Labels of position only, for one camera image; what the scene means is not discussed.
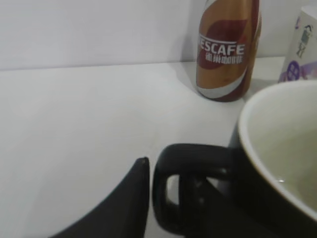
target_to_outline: white table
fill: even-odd
[[[0,237],[44,238],[103,200],[135,159],[152,170],[172,143],[227,146],[255,91],[283,58],[257,59],[245,99],[216,103],[193,87],[195,63],[0,72]],[[171,238],[149,214],[149,238]]]

